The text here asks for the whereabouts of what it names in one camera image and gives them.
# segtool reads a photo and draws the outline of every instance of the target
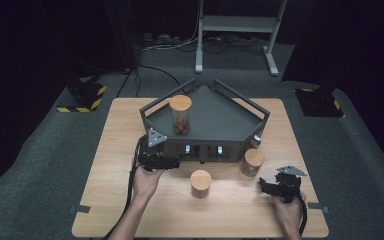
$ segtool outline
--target hand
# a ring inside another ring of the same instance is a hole
[[[305,194],[301,192],[302,200],[306,199]],[[302,218],[302,208],[299,200],[294,197],[292,202],[284,203],[282,199],[272,196],[276,208],[276,216],[287,239],[301,239],[299,227]]]
[[[144,200],[146,202],[149,201],[157,190],[158,182],[164,172],[165,170],[148,172],[143,169],[142,166],[139,166],[136,170],[135,180],[133,183],[133,198]]]

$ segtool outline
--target cylindrical wooden block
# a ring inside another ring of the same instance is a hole
[[[205,170],[197,170],[191,175],[192,195],[196,198],[205,198],[210,192],[211,175]]]
[[[190,129],[188,110],[192,106],[192,100],[188,96],[177,95],[170,99],[169,105],[173,113],[174,132],[188,134]]]
[[[260,150],[247,150],[241,164],[242,173],[247,177],[255,177],[265,160],[266,157]]]

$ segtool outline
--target metal stand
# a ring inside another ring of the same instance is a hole
[[[280,0],[280,7],[276,17],[241,17],[241,16],[213,16],[204,15],[204,0],[200,0],[198,22],[198,47],[196,49],[195,72],[201,73],[202,66],[202,35],[203,31],[229,32],[260,32],[271,33],[268,46],[263,47],[264,55],[272,76],[278,76],[276,64],[272,56],[273,45],[282,22],[287,0]]]

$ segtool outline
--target wooden table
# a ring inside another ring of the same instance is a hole
[[[139,109],[154,99],[123,98],[112,103],[83,193],[72,233],[76,237],[102,237],[119,219],[127,195],[128,175],[139,137],[145,134]],[[256,177],[240,171],[240,163],[182,162],[166,171],[151,199],[136,237],[263,238],[281,237],[270,196],[261,193],[258,178],[275,183],[276,168],[292,165],[307,172],[285,107],[279,99],[252,99],[271,112],[259,149],[266,161]],[[191,195],[190,176],[203,169],[212,176],[209,195]],[[307,202],[317,203],[311,173],[302,177]],[[304,237],[326,237],[328,227],[321,210],[309,209]]]

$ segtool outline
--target metal box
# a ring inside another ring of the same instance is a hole
[[[192,100],[187,135],[176,134],[173,129],[168,101],[178,94]],[[166,139],[162,143],[164,157],[237,162],[247,149],[260,144],[270,112],[218,80],[212,85],[196,85],[190,80],[141,108],[140,114],[147,133],[152,128]]]

